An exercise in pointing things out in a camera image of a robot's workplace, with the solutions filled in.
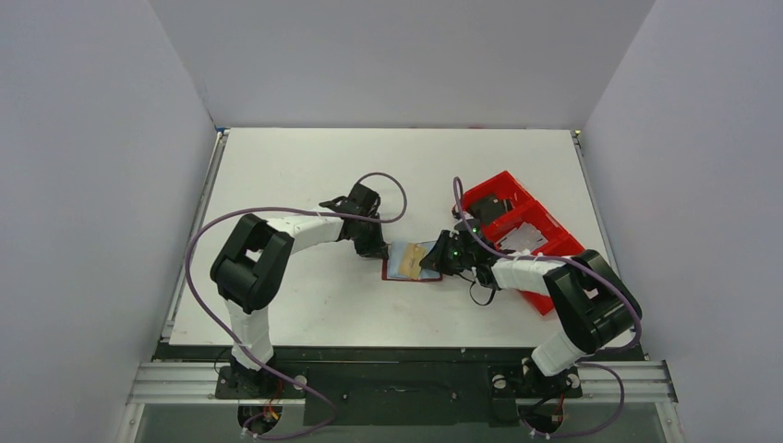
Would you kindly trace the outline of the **red leather card holder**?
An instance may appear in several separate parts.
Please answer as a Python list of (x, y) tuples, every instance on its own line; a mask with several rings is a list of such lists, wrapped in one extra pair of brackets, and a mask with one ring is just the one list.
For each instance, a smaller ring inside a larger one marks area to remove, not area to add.
[(390, 243), (388, 246), (388, 257), (383, 260), (381, 278), (384, 281), (441, 281), (441, 273), (425, 269), (420, 264), (421, 260), (432, 250), (434, 245), (434, 241)]

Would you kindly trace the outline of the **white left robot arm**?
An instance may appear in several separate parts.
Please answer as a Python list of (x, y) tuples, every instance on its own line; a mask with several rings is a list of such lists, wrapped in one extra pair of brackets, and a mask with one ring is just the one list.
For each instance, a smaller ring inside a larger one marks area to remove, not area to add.
[(232, 365), (252, 374), (274, 356), (269, 305), (277, 295), (289, 258), (312, 246), (348, 240), (362, 258), (389, 255), (379, 224), (379, 194), (355, 184), (348, 195), (314, 210), (279, 218), (242, 216), (215, 258), (210, 277), (229, 311)]

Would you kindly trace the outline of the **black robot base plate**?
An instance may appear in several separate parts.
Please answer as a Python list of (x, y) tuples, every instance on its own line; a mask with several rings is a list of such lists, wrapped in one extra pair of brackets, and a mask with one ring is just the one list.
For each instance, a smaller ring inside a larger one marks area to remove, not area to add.
[(214, 395), (237, 400), (240, 418), (264, 413), (262, 425), (283, 416), (285, 401), (302, 401), (305, 425), (516, 426), (519, 416), (558, 423), (547, 402), (582, 396), (575, 368), (546, 377), (529, 348), (281, 347), (271, 368), (291, 384), (230, 358), (219, 368)]

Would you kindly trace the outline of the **gold card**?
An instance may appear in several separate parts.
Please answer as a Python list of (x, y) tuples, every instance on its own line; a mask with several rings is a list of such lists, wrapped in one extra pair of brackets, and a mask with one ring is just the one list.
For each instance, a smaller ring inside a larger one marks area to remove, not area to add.
[(409, 243), (403, 249), (398, 273), (409, 280), (418, 280), (421, 274), (421, 260), (428, 250), (421, 244)]

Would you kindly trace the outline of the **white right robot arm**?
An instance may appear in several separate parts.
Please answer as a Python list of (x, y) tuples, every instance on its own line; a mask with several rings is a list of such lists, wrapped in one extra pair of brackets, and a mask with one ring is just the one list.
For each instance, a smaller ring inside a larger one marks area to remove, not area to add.
[(641, 325), (638, 302), (592, 249), (566, 257), (498, 249), (470, 220), (442, 231), (419, 265), (450, 276), (469, 271), (477, 284), (492, 292), (515, 290), (549, 299), (560, 328), (530, 357), (532, 367), (544, 377), (562, 373)]

